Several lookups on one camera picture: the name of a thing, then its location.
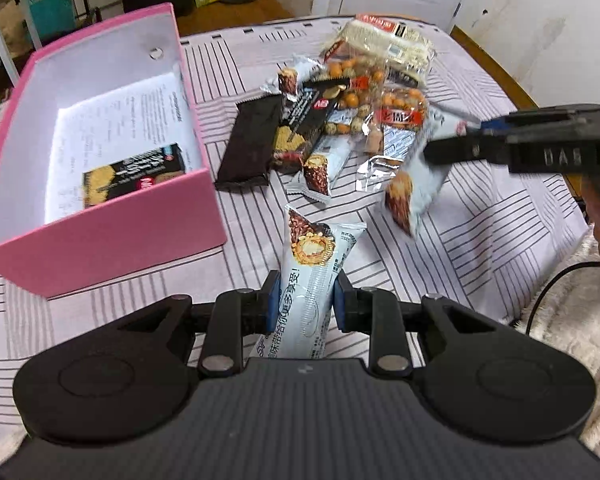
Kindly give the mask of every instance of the snack package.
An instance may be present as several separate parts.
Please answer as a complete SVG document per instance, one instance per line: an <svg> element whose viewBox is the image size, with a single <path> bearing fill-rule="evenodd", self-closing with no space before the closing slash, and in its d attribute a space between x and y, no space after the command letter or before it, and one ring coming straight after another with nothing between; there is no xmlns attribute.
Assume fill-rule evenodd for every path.
<svg viewBox="0 0 600 480"><path fill-rule="evenodd" d="M423 135L429 105L420 90L384 89L363 151L371 157L358 168L356 190L375 192L395 176Z"/></svg>
<svg viewBox="0 0 600 480"><path fill-rule="evenodd" d="M404 161L426 117L427 100L420 90L386 88L374 117L378 128L367 137L365 153Z"/></svg>
<svg viewBox="0 0 600 480"><path fill-rule="evenodd" d="M273 166L283 173L302 168L318 141L327 117L333 112L345 84L323 81L305 86L300 98L283 118L276 132Z"/></svg>
<svg viewBox="0 0 600 480"><path fill-rule="evenodd" d="M394 221L409 236L415 237L422 224L422 216L438 195L451 166L432 166L424 160L423 149L428 140L445 139L466 134L466 118L430 106L431 114L424 127L423 142L417 144L413 156L399 168L386 188L384 206Z"/></svg>
<svg viewBox="0 0 600 480"><path fill-rule="evenodd" d="M281 95L238 104L238 116L218 169L217 189L269 185L273 140L281 117Z"/></svg>
<svg viewBox="0 0 600 480"><path fill-rule="evenodd" d="M251 357L319 359L331 320L333 285L366 224L313 224L285 207L282 293L276 329Z"/></svg>
<svg viewBox="0 0 600 480"><path fill-rule="evenodd" d="M386 59L396 82L408 86L425 86L435 56L433 43L405 22L394 22L379 16L359 14L346 23L336 38L323 49L327 62L342 49L366 53Z"/></svg>
<svg viewBox="0 0 600 480"><path fill-rule="evenodd" d="M177 144L130 156L82 176L84 207L88 208L185 173Z"/></svg>
<svg viewBox="0 0 600 480"><path fill-rule="evenodd" d="M345 97L349 98L348 100L351 102L350 95L345 92ZM327 118L324 133L327 135L351 134L353 136L368 134L368 122L372 117L371 105L360 104L355 108L347 108L340 106L341 103L346 103L346 99L341 99L337 106L339 109L334 110Z"/></svg>
<svg viewBox="0 0 600 480"><path fill-rule="evenodd" d="M291 63L280 70L276 77L267 79L260 89L269 94L282 93L291 102L295 102L300 96L303 84L324 69L325 66L319 61L294 54Z"/></svg>
<svg viewBox="0 0 600 480"><path fill-rule="evenodd" d="M354 116L364 121L370 117L374 106L379 105L382 85L387 74L386 60L373 56L358 56L354 50L345 47L342 50L347 54L333 57L328 65L314 76L314 80L348 78L349 87L341 95L336 108L339 111L356 110Z"/></svg>
<svg viewBox="0 0 600 480"><path fill-rule="evenodd" d="M286 185L289 194L303 195L327 203L331 186L349 159L353 141L348 135L323 135L309 158L291 182Z"/></svg>

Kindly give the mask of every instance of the teal bag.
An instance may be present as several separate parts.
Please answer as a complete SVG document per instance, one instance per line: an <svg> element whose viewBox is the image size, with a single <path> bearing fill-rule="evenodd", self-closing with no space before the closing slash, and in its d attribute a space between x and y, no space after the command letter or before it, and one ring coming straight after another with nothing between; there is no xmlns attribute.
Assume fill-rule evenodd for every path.
<svg viewBox="0 0 600 480"><path fill-rule="evenodd" d="M40 41L75 30L73 0L29 0Z"/></svg>

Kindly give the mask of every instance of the tablecloth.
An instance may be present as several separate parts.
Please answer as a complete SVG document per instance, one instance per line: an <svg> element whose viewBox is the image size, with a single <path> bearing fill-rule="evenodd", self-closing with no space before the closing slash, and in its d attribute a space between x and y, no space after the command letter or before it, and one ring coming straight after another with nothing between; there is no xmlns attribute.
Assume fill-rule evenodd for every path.
<svg viewBox="0 0 600 480"><path fill-rule="evenodd" d="M235 103L258 95L258 87L292 54L317 55L346 19L295 20L182 38L199 134L213 172L237 115ZM436 46L426 89L432 102L481 119L514 110L493 79L451 37L430 25L408 23ZM228 242L202 254L49 301L0 277L0 435L21 422L11 384L30 356L169 294L212 301L231 288L259 288L267 271L280 266L287 202L311 221L366 222L366 233L344 267L355 286L386 288L405 301L436 291L502 322L519 316L543 277L586 228L561 176L509 176L506 168L476 162L453 167L424 228L412 240L376 212L381 192L356 191L359 163L353 155L328 207L303 196L287 197L289 177L277 173L270 187L219 192ZM245 356L255 339L244 339ZM197 362L202 340L196 340L191 364ZM418 364L413 335L409 341ZM325 357L366 358L367 350L367 336L345 335L331 320Z"/></svg>

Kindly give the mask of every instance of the pink box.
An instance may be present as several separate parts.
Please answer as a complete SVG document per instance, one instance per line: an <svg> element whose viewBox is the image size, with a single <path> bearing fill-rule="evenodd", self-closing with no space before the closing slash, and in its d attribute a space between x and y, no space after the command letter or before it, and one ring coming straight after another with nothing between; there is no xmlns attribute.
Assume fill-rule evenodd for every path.
<svg viewBox="0 0 600 480"><path fill-rule="evenodd" d="M171 4L33 54L0 124L1 275L50 298L226 242L185 74ZM173 142L187 173L81 209L89 164Z"/></svg>

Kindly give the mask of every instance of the snack bar wrapper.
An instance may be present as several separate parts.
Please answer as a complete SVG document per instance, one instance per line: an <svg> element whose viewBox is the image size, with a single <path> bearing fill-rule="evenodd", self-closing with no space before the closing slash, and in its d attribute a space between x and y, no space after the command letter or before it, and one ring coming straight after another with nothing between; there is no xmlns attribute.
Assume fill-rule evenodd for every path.
<svg viewBox="0 0 600 480"><path fill-rule="evenodd" d="M267 79L260 89L269 94L282 93L287 99L295 102L298 100L302 85L324 68L318 60L294 54L291 63L282 68L275 77Z"/></svg>
<svg viewBox="0 0 600 480"><path fill-rule="evenodd" d="M276 131L273 167L283 173L295 173L302 168L318 141L327 117L333 112L345 84L333 81L312 82L302 89L300 98Z"/></svg>
<svg viewBox="0 0 600 480"><path fill-rule="evenodd" d="M449 111L429 105L422 142L420 142L386 188L384 205L400 228L411 237L416 237L422 224L422 216L440 192L451 166L432 166L424 159L423 150L428 140L445 139L466 134L467 126L479 127L479 123L468 123L465 118Z"/></svg>
<svg viewBox="0 0 600 480"><path fill-rule="evenodd" d="M351 136L323 135L312 154L302 165L291 182L286 185L289 194L303 195L327 203L331 199L331 187L349 159L354 147Z"/></svg>
<svg viewBox="0 0 600 480"><path fill-rule="evenodd" d="M84 207L146 189L184 173L182 152L177 144L130 156L83 173Z"/></svg>
<svg viewBox="0 0 600 480"><path fill-rule="evenodd" d="M282 293L276 329L250 357L319 359L331 320L333 285L366 224L313 224L285 207Z"/></svg>
<svg viewBox="0 0 600 480"><path fill-rule="evenodd" d="M376 192L395 176L426 136L423 127L429 116L428 101L420 90L384 88L363 149L370 158L358 168L356 190Z"/></svg>
<svg viewBox="0 0 600 480"><path fill-rule="evenodd" d="M269 185L282 100L281 95L267 95L237 105L238 116L218 169L217 189Z"/></svg>

